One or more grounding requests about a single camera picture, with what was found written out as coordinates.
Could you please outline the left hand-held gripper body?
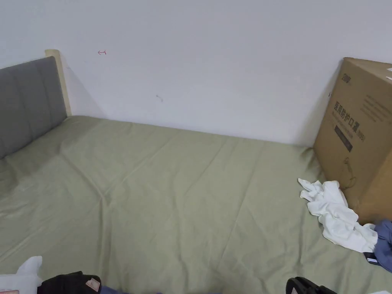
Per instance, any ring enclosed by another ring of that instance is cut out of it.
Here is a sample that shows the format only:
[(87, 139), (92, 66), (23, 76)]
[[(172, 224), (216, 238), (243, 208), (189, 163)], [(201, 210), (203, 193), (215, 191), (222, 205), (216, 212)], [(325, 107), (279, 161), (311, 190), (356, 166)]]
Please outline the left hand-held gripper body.
[(43, 280), (39, 277), (42, 256), (27, 259), (15, 274), (0, 275), (1, 294), (37, 294)]

